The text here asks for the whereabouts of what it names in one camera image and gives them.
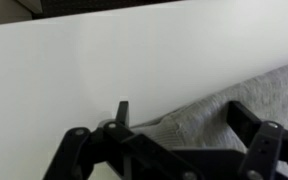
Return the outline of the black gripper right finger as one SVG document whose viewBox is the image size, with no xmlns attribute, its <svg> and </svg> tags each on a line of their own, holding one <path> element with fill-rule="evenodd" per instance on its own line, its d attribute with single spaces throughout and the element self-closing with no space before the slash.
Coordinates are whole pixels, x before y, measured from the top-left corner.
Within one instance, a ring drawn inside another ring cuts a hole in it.
<svg viewBox="0 0 288 180">
<path fill-rule="evenodd" d="M 228 103 L 226 121 L 242 143 L 249 147 L 262 121 L 239 101 Z"/>
</svg>

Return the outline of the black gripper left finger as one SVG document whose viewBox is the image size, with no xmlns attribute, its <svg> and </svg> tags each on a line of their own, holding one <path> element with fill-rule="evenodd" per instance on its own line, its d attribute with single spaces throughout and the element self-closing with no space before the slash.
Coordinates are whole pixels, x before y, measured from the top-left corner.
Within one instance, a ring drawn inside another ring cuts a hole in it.
<svg viewBox="0 0 288 180">
<path fill-rule="evenodd" d="M 127 101 L 119 103 L 115 120 L 124 126 L 129 126 L 129 103 Z"/>
</svg>

